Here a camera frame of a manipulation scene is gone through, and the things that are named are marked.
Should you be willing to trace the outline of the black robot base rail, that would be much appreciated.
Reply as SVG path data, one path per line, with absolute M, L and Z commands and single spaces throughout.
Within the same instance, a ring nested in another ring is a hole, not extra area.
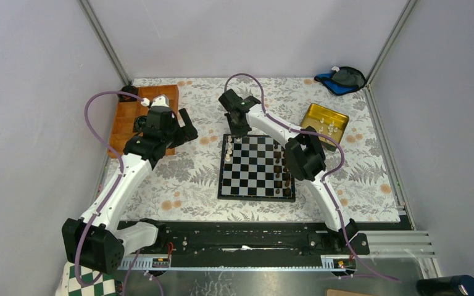
M 347 246 L 323 223 L 166 221 L 144 255 L 163 255 L 173 268 L 317 268 L 321 257 L 370 253 L 365 234 Z

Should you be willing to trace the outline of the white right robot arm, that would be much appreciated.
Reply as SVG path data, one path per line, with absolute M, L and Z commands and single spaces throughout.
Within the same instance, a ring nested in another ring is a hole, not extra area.
M 329 180 L 331 174 L 325 165 L 325 153 L 320 137 L 314 129 L 301 128 L 268 113 L 261 101 L 253 96 L 245 99 L 234 90 L 223 92 L 218 101 L 227 111 L 231 134 L 245 136 L 256 128 L 281 144 L 290 174 L 305 184 L 314 197 L 329 232 L 332 251 L 344 254 L 354 245 L 359 232 L 356 222 L 343 212 L 343 206 Z

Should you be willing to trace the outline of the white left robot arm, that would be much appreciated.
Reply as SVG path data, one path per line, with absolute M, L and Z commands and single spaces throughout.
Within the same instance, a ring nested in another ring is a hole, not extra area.
M 69 262 L 100 273 L 113 273 L 124 256 L 147 248 L 160 253 L 166 248 L 164 224 L 143 218 L 120 229 L 119 222 L 128 199 L 155 169 L 157 162 L 173 149 L 198 137 L 185 108 L 174 112 L 164 105 L 152 106 L 146 125 L 127 141 L 116 174 L 98 200 L 79 219 L 67 219 L 62 237 Z

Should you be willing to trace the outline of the gold metal tin box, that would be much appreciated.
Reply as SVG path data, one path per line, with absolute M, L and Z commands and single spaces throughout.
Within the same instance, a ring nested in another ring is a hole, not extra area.
M 318 133 L 327 135 L 340 143 L 348 123 L 347 115 L 318 104 L 310 104 L 301 121 L 301 127 L 311 126 Z

